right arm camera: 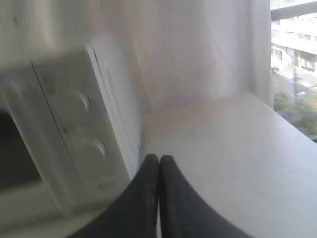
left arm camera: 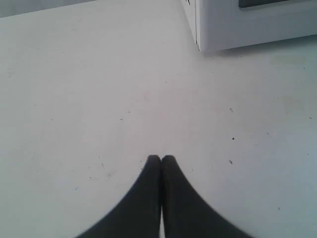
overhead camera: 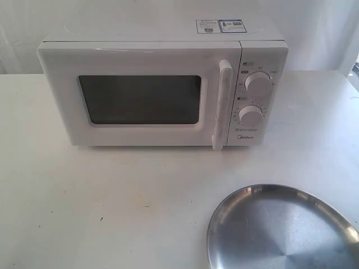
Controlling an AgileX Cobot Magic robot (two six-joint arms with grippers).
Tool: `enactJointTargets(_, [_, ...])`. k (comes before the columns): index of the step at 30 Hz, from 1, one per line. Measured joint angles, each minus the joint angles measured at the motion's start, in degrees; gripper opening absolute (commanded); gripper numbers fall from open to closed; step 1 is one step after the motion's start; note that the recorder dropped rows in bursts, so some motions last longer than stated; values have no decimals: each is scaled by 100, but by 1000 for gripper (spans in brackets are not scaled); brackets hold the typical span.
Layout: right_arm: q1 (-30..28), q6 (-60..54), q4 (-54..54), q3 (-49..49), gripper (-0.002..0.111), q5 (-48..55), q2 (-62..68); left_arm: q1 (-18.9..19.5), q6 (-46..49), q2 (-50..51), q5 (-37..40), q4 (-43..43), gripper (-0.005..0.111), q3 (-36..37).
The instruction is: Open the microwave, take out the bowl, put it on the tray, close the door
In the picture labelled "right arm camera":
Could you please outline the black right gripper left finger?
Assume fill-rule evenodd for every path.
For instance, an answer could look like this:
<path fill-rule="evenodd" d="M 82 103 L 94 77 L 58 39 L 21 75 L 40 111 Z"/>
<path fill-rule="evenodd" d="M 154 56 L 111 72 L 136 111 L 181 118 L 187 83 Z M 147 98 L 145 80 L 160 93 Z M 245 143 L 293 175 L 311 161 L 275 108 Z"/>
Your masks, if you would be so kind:
<path fill-rule="evenodd" d="M 159 159 L 148 154 L 124 192 L 73 238 L 155 238 Z"/>

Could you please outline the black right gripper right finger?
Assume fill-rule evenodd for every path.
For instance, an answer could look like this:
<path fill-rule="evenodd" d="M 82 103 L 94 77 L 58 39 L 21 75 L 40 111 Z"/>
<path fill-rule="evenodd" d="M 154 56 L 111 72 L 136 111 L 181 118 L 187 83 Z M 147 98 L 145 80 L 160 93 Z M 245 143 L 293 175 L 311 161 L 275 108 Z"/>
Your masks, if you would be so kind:
<path fill-rule="evenodd" d="M 159 212 L 163 238 L 246 238 L 193 189 L 175 159 L 163 155 L 159 166 Z"/>

